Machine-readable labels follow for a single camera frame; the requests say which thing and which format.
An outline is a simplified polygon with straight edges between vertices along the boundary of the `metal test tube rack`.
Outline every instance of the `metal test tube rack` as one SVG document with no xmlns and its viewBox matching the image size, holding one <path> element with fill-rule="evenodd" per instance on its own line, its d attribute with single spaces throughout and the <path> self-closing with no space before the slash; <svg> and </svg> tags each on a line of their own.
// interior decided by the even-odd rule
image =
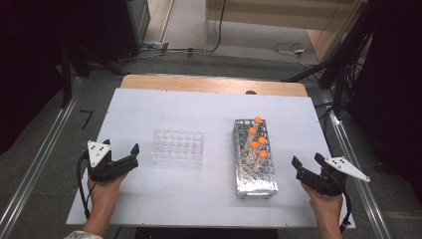
<svg viewBox="0 0 422 239">
<path fill-rule="evenodd" d="M 233 127 L 234 151 L 236 158 L 236 178 L 238 199 L 269 199 L 273 197 L 279 188 L 276 182 L 274 161 L 271 153 L 270 140 L 268 137 L 267 124 L 264 119 L 254 140 L 263 136 L 267 143 L 264 150 L 268 152 L 268 157 L 263 166 L 258 170 L 253 170 L 254 163 L 248 163 L 246 156 L 248 151 L 244 151 L 248 129 L 252 126 L 253 119 L 235 119 Z"/>
</svg>

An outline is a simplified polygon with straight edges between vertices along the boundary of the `wrist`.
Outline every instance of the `wrist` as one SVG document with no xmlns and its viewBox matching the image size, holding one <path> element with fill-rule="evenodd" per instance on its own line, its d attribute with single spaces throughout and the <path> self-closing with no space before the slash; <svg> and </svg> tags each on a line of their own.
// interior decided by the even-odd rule
<svg viewBox="0 0 422 239">
<path fill-rule="evenodd" d="M 317 222 L 322 239 L 342 238 L 338 220 L 319 220 Z"/>
</svg>

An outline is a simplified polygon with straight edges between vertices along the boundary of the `black cable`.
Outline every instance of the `black cable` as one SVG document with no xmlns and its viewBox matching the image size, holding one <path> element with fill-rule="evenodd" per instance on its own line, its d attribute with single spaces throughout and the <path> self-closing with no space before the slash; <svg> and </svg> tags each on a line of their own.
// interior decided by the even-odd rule
<svg viewBox="0 0 422 239">
<path fill-rule="evenodd" d="M 344 194 L 345 197 L 345 206 L 347 208 L 347 212 L 345 213 L 345 216 L 340 224 L 340 232 L 342 233 L 344 231 L 344 229 L 350 225 L 350 222 L 348 221 L 348 218 L 350 217 L 351 214 L 351 200 L 350 197 L 347 194 L 347 191 L 345 190 L 345 187 L 342 186 L 336 179 L 335 177 L 333 177 L 331 174 L 327 173 L 328 177 L 335 182 L 335 184 L 337 184 L 337 186 L 341 189 L 342 193 Z"/>
<path fill-rule="evenodd" d="M 120 231 L 121 231 L 121 226 L 119 226 L 118 228 L 117 228 L 117 230 L 115 231 L 115 233 L 114 233 L 114 236 L 112 237 L 112 239 L 117 239 L 117 237 L 118 237 L 118 234 L 120 233 Z"/>
<path fill-rule="evenodd" d="M 93 192 L 93 190 L 94 190 L 94 188 L 96 187 L 96 185 L 97 185 L 97 181 L 95 181 L 95 182 L 94 182 L 93 187 L 90 189 L 90 193 L 88 193 L 88 196 L 87 196 L 87 203 L 90 201 L 90 196 L 91 196 L 91 193 Z"/>
<path fill-rule="evenodd" d="M 88 203 L 85 200 L 85 194 L 84 194 L 84 188 L 82 186 L 82 175 L 81 175 L 81 165 L 82 165 L 82 161 L 84 161 L 85 159 L 88 158 L 88 151 L 85 150 L 84 153 L 82 154 L 82 156 L 78 159 L 78 165 L 77 165 L 77 179 L 78 179 L 78 187 L 80 190 L 80 194 L 81 194 L 81 199 L 82 199 L 82 204 L 84 205 L 84 209 L 85 209 L 85 216 L 88 218 L 90 218 L 90 209 L 88 208 Z"/>
<path fill-rule="evenodd" d="M 218 42 L 217 42 L 217 45 L 214 47 L 213 50 L 204 52 L 202 49 L 198 49 L 198 48 L 186 48 L 186 49 L 184 49 L 184 48 L 168 48 L 165 51 L 177 51 L 177 52 L 187 52 L 187 53 L 191 53 L 191 52 L 193 52 L 193 53 L 208 53 L 208 54 L 214 53 L 218 49 L 218 47 L 220 46 L 220 43 L 221 43 L 221 29 L 222 29 L 222 25 L 223 25 L 223 16 L 224 16 L 225 8 L 226 8 L 226 0 L 224 0 L 223 7 L 221 9 L 220 24 L 219 24 L 219 27 L 218 27 Z M 161 51 L 161 49 L 159 49 L 159 48 L 153 48 L 152 47 L 152 49 L 140 51 L 138 54 L 140 54 L 142 52 L 151 51 L 151 50 L 152 51 Z M 164 52 L 162 54 L 157 55 L 157 57 L 158 56 L 165 56 L 165 55 L 167 55 L 167 54 L 165 54 L 165 52 Z"/>
<path fill-rule="evenodd" d="M 210 54 L 211 53 L 214 53 L 217 50 L 217 48 L 220 46 L 220 42 L 221 42 L 221 26 L 223 25 L 223 16 L 224 16 L 224 9 L 225 8 L 226 8 L 226 0 L 224 0 L 224 2 L 223 2 L 223 8 L 221 9 L 220 25 L 218 26 L 218 42 L 217 42 L 217 45 L 215 45 L 214 49 L 209 52 Z"/>
</svg>

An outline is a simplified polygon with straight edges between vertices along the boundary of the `test tube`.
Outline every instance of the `test tube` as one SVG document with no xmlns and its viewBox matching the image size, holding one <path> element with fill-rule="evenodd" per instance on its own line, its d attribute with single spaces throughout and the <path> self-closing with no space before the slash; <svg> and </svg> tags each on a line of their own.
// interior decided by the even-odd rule
<svg viewBox="0 0 422 239">
<path fill-rule="evenodd" d="M 249 149 L 248 156 L 246 156 L 246 161 L 248 164 L 254 163 L 255 159 L 258 157 L 258 143 L 255 141 L 251 142 L 251 148 Z"/>
<path fill-rule="evenodd" d="M 261 122 L 262 122 L 262 120 L 261 120 L 261 118 L 260 118 L 260 117 L 255 117 L 255 118 L 254 118 L 254 121 L 252 122 L 252 127 L 253 127 L 256 131 L 258 131 L 258 127 L 260 126 Z"/>
<path fill-rule="evenodd" d="M 263 147 L 265 146 L 265 144 L 267 143 L 267 139 L 264 137 L 259 137 L 258 138 L 258 151 L 261 151 L 263 149 Z"/>
<path fill-rule="evenodd" d="M 258 169 L 260 168 L 260 166 L 262 166 L 264 164 L 264 161 L 267 159 L 267 151 L 266 150 L 261 150 L 260 151 L 260 156 L 258 157 L 257 162 L 255 163 L 253 170 L 254 171 L 258 171 Z"/>
<path fill-rule="evenodd" d="M 251 142 L 254 139 L 255 134 L 257 134 L 257 130 L 254 129 L 253 127 L 250 127 L 248 129 L 248 137 L 246 138 L 244 151 L 249 151 L 249 146 L 251 145 Z"/>
</svg>

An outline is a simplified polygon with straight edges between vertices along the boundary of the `metal rail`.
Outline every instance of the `metal rail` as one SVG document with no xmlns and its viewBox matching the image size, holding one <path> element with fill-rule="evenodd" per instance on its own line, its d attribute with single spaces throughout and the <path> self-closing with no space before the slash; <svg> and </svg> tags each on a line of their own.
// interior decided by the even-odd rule
<svg viewBox="0 0 422 239">
<path fill-rule="evenodd" d="M 59 111 L 53 126 L 50 128 L 50 131 L 44 139 L 40 150 L 34 157 L 25 177 L 22 179 L 18 189 L 12 195 L 8 205 L 6 206 L 6 210 L 4 211 L 0 221 L 0 238 L 6 239 L 12 232 L 20 213 L 22 212 L 31 191 L 35 186 L 35 183 L 49 159 L 50 153 L 52 152 L 63 127 L 68 121 L 69 115 L 71 114 L 79 97 L 83 84 L 84 81 L 81 78 L 76 78 L 72 89 L 74 96 L 71 98 L 68 105 Z"/>
</svg>

